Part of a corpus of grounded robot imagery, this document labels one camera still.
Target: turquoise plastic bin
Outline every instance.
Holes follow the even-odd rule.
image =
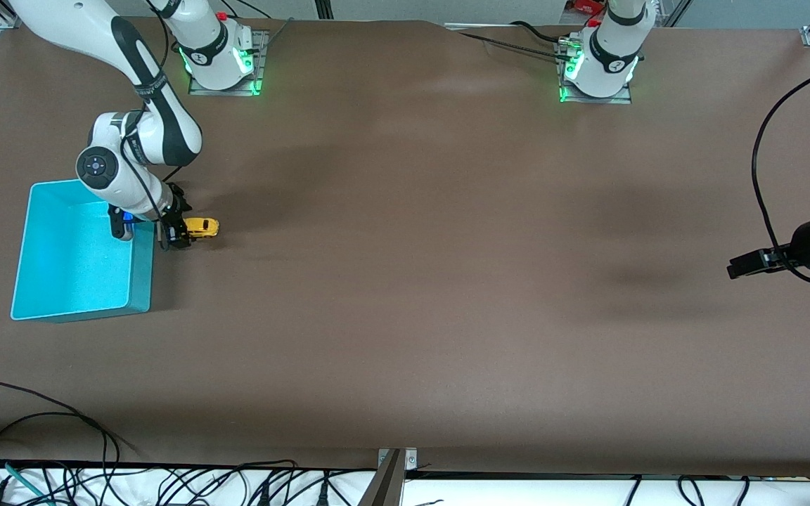
[[[77,179],[33,185],[12,319],[64,323],[148,311],[155,227],[133,227],[132,240],[112,237],[108,205]]]

